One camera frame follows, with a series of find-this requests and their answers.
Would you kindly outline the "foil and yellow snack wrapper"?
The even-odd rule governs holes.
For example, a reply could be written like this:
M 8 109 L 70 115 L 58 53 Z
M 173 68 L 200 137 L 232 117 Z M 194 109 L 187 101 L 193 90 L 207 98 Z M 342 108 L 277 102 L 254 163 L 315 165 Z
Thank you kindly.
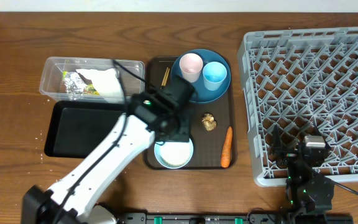
M 63 72 L 62 83 L 67 93 L 99 95 L 92 81 L 77 72 Z

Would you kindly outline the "pile of white rice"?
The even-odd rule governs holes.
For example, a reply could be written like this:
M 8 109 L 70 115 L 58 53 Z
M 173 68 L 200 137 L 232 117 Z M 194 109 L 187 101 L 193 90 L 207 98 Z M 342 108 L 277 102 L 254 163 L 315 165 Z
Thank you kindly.
M 161 158 L 170 166 L 181 166 L 191 156 L 187 142 L 167 142 L 160 148 Z

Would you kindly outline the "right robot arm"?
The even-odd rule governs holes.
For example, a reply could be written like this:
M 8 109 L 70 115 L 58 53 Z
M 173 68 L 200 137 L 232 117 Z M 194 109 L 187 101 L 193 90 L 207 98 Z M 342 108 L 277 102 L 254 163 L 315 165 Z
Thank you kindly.
M 290 202 L 290 207 L 276 218 L 276 222 L 327 223 L 326 212 L 332 209 L 334 184 L 317 174 L 313 167 L 324 162 L 331 147 L 317 129 L 294 146 L 284 144 L 277 125 L 272 135 L 269 154 L 279 168 L 288 170 L 285 193 Z

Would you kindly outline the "white napkin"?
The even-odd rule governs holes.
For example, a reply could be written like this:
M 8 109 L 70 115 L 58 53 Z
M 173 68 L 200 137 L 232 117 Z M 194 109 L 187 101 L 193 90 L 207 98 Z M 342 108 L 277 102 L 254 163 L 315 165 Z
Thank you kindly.
M 76 72 L 91 80 L 95 90 L 101 96 L 122 97 L 121 84 L 119 83 L 119 73 L 115 68 L 107 70 L 95 69 L 76 69 Z

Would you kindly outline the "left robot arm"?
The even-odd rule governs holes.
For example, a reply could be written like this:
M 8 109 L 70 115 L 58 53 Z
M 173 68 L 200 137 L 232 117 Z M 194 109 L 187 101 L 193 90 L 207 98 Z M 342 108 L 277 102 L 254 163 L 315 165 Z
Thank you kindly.
M 175 77 L 163 88 L 124 100 L 124 112 L 104 140 L 67 176 L 22 199 L 21 223 L 88 223 L 91 211 L 123 169 L 153 142 L 188 142 L 184 109 L 195 88 Z

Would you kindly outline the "light blue bowl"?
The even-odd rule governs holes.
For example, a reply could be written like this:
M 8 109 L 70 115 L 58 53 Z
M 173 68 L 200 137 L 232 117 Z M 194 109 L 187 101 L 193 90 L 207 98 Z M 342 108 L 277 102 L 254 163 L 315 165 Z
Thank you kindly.
M 191 139 L 188 142 L 156 142 L 154 155 L 157 161 L 167 169 L 179 169 L 187 165 L 194 153 Z

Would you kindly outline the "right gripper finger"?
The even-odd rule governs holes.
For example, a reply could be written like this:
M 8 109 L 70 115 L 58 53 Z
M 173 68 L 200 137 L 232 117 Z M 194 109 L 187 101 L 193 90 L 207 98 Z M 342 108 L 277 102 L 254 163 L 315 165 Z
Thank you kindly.
M 272 131 L 272 136 L 273 136 L 272 148 L 273 149 L 281 148 L 282 140 L 280 137 L 280 130 L 277 124 L 274 126 L 274 129 Z
M 318 130 L 317 126 L 314 127 L 314 133 L 314 146 L 329 146 L 323 135 Z

